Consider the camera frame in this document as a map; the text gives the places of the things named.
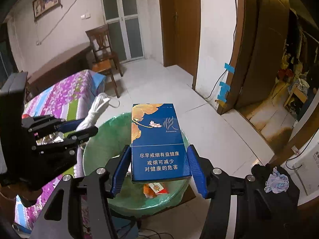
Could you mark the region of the blue cigarette box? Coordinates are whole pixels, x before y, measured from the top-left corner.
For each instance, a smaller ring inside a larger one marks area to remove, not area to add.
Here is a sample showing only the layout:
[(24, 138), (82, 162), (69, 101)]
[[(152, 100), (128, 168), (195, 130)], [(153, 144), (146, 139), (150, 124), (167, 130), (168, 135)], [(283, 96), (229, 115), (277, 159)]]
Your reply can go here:
[(191, 176), (173, 104), (134, 104), (131, 112), (131, 179), (164, 182)]

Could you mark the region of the orange white paper carton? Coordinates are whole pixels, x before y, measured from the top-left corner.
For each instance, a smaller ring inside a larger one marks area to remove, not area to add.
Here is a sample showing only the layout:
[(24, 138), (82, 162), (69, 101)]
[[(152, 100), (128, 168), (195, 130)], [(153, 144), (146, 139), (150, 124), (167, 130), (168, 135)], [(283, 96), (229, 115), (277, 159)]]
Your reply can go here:
[(151, 187), (148, 184), (144, 184), (143, 193), (145, 197), (148, 199), (153, 199), (156, 197), (156, 193), (151, 189)]

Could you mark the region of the red cigarette carton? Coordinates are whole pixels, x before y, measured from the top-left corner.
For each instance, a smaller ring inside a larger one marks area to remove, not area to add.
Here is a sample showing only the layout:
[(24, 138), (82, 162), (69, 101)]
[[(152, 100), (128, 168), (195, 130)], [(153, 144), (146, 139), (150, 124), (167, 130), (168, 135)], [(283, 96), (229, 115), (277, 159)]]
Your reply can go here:
[(161, 182), (149, 183), (148, 186), (156, 195), (169, 193), (169, 191), (166, 189), (165, 185)]

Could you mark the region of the white face mask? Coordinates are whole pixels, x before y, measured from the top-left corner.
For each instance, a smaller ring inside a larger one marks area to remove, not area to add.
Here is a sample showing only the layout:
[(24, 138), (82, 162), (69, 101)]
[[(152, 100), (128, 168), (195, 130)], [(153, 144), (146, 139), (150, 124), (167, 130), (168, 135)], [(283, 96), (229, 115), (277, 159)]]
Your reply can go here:
[(118, 98), (109, 97), (106, 93), (98, 94), (95, 97), (87, 116), (80, 122), (75, 131), (82, 131), (86, 128), (95, 126), (99, 117), (109, 106), (118, 108), (120, 104)]

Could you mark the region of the green trash bin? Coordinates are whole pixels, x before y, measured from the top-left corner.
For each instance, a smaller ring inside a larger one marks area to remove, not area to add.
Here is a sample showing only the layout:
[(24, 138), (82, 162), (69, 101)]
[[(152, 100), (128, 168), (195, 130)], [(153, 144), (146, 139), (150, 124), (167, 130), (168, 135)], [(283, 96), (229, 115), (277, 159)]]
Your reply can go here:
[(153, 215), (194, 199), (191, 172), (176, 114), (131, 113), (111, 118), (89, 139), (85, 175), (100, 167), (115, 170), (109, 207), (125, 216)]

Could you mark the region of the bread in clear bag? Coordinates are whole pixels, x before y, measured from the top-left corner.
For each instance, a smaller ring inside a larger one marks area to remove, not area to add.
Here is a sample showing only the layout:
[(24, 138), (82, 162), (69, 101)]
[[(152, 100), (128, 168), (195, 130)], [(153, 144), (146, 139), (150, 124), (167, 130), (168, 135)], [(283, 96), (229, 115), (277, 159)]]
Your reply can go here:
[(64, 134), (62, 132), (54, 132), (36, 141), (37, 145), (47, 145), (64, 141)]

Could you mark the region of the crumpled tissue on glove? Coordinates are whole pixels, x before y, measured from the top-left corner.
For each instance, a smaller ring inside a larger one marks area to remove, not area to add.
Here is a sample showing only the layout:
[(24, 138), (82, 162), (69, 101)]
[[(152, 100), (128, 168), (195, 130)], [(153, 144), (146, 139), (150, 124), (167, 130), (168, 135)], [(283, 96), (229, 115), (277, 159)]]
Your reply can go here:
[(273, 168), (272, 173), (269, 175), (264, 191), (266, 193), (273, 192), (279, 194), (286, 192), (289, 188), (289, 178), (285, 174), (281, 174), (277, 167)]

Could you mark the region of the white appliance box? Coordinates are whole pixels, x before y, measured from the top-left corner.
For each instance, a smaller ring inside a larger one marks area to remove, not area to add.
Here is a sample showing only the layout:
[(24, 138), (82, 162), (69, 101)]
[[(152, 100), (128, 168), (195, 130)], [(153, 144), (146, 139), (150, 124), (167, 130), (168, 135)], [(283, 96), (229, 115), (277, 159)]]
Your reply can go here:
[(300, 201), (318, 196), (318, 139), (312, 138), (304, 146), (292, 147), (293, 155), (282, 167), (300, 190)]

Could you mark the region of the floral purple tablecloth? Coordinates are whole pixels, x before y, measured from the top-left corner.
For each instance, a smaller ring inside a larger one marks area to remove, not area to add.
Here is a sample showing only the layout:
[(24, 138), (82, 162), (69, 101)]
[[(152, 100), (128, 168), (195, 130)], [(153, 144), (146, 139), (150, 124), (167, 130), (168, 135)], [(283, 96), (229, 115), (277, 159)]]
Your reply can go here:
[[(73, 74), (25, 104), (24, 114), (31, 117), (53, 114), (56, 118), (77, 120), (85, 118), (95, 97), (104, 91), (106, 76), (91, 70)], [(61, 180), (62, 175), (43, 187), (42, 195), (34, 206), (26, 208), (20, 198), (16, 199), (15, 222), (25, 229), (32, 230), (36, 219), (49, 196)]]

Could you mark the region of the dark wooden dining table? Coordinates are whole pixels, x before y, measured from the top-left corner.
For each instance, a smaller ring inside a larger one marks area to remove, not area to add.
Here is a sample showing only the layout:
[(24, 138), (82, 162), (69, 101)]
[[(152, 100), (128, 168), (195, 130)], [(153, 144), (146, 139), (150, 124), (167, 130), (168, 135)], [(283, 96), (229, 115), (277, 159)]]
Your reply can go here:
[(28, 74), (28, 90), (36, 96), (66, 77), (89, 69), (87, 54), (90, 52), (90, 43), (85, 42), (50, 59), (40, 69)]

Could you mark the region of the wooden chair right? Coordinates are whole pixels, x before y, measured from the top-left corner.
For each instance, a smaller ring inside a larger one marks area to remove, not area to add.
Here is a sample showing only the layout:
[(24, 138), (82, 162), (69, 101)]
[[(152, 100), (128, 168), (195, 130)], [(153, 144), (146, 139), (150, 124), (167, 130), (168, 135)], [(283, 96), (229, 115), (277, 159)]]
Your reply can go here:
[(112, 72), (111, 61), (113, 61), (115, 69), (121, 77), (123, 77), (123, 72), (121, 70), (118, 55), (112, 48), (108, 25), (106, 24), (95, 29), (87, 30), (85, 33), (89, 38), (90, 47), (95, 59), (92, 70), (96, 73), (110, 76), (116, 97), (119, 98), (117, 84)]

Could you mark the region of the white glass double door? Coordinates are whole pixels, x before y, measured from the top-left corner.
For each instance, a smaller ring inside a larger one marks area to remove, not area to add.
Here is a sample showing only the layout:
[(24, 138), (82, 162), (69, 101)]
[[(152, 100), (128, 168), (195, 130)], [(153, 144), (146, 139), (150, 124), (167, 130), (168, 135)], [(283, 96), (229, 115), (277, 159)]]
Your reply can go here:
[(144, 57), (136, 0), (102, 0), (112, 48), (120, 62)]

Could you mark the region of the open dark wooden door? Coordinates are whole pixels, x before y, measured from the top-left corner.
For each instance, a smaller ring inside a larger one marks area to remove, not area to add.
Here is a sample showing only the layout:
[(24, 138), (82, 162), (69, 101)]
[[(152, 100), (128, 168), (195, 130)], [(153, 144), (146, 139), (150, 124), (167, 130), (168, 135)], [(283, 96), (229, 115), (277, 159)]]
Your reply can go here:
[(289, 0), (237, 0), (234, 48), (218, 114), (264, 101), (275, 84), (288, 32)]

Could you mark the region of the brown wooden door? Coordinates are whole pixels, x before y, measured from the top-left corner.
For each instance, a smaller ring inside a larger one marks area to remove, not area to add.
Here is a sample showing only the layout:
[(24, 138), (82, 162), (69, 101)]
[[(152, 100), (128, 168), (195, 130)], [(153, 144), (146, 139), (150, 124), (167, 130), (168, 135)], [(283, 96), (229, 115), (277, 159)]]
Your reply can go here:
[(163, 65), (178, 65), (196, 86), (201, 32), (201, 0), (159, 0)]

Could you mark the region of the framed wall picture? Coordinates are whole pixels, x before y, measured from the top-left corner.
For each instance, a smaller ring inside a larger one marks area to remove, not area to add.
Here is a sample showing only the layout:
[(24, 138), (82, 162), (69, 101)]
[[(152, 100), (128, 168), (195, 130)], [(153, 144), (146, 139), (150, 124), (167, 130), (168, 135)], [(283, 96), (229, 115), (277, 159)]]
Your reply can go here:
[(34, 21), (37, 22), (40, 18), (48, 14), (50, 11), (61, 7), (61, 0), (34, 0), (32, 2)]

